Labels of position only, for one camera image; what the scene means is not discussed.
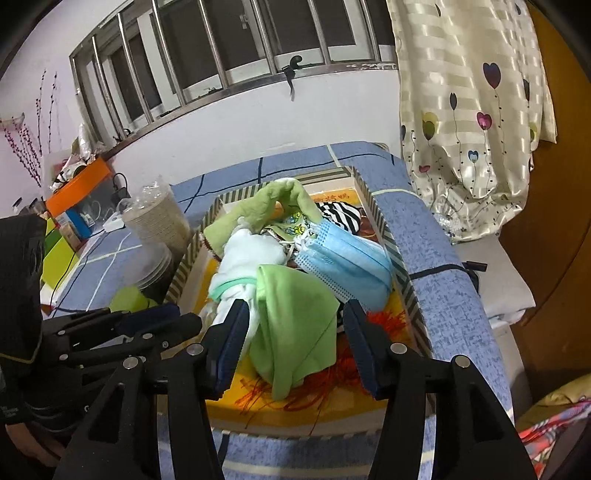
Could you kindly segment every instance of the black and white striped cloth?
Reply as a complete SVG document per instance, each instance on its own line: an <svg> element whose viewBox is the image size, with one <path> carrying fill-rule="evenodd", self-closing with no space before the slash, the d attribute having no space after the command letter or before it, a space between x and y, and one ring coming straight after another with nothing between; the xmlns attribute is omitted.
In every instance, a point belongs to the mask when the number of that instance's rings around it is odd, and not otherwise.
<svg viewBox="0 0 591 480"><path fill-rule="evenodd" d="M316 203L322 217L333 222L343 230L357 235L361 228L361 213L346 202L318 202Z"/></svg>

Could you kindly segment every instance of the blue bedsheet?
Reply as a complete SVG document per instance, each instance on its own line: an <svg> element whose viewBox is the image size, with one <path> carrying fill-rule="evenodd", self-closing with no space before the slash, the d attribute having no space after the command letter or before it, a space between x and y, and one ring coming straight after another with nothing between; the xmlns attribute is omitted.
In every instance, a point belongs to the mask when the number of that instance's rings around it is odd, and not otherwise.
<svg viewBox="0 0 591 480"><path fill-rule="evenodd" d="M215 197L249 184L291 177L335 166L355 167L365 180L394 234L409 273L442 264L461 264L445 234L428 213L422 200L410 190L402 160L367 142L349 142L258 158L207 173L173 186L179 205L196 226ZM107 306L125 286L126 262L139 240L126 228L99 239L75 283L60 299L68 309ZM491 333L482 303L468 276L457 270L444 271L413 282L423 311L435 358L449 360L469 356L511 414L511 395L499 349ZM219 445L221 432L215 432ZM430 478L433 464L435 418L426 420L420 479ZM309 439L269 439L230 434L223 464L227 479L240 478L366 478L379 439L379 432L353 436ZM161 446L163 479L174 478L170 447Z"/></svg>

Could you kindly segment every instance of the window latch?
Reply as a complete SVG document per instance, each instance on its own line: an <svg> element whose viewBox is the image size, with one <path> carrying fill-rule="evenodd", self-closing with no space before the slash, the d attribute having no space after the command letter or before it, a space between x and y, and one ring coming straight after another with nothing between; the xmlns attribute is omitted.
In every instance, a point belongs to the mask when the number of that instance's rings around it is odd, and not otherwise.
<svg viewBox="0 0 591 480"><path fill-rule="evenodd" d="M294 101L294 98L296 97L296 91L294 90L293 79L296 78L296 70L301 68L301 65L298 65L299 62L301 62L301 61L302 61L301 56L295 55L291 58L290 64L281 69L281 71L285 75L285 79L287 80L287 83L290 86L290 96L291 96L292 102Z"/></svg>
<svg viewBox="0 0 591 480"><path fill-rule="evenodd" d="M248 16L246 14L240 14L240 22L242 23L242 29L248 30Z"/></svg>

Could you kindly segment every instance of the surgical mask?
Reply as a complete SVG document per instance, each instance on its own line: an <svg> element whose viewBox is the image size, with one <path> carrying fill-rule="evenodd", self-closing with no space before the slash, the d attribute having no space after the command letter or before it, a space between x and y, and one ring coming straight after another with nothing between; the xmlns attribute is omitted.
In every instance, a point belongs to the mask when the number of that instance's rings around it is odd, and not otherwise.
<svg viewBox="0 0 591 480"><path fill-rule="evenodd" d="M366 311L384 309L392 291L392 267L380 245L328 220L294 241L300 250L295 263L326 283L337 299L357 299Z"/></svg>

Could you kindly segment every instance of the ear loop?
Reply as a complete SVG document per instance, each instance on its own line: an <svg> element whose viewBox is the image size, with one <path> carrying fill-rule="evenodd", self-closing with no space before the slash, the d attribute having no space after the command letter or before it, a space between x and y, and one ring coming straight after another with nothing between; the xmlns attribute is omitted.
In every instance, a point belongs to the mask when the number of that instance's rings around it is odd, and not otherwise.
<svg viewBox="0 0 591 480"><path fill-rule="evenodd" d="M293 242L287 241L287 240L282 240L279 243L283 246L289 245L290 246L290 250L289 253L287 254L287 259L285 260L284 265L287 265L287 262L289 262L291 256L293 255L293 252L295 250L297 250L298 252L303 252L308 250L308 239L314 235L316 232L314 232L312 230L312 228L308 228L308 230L306 230L304 233L302 233L301 235L296 235L293 239Z"/></svg>

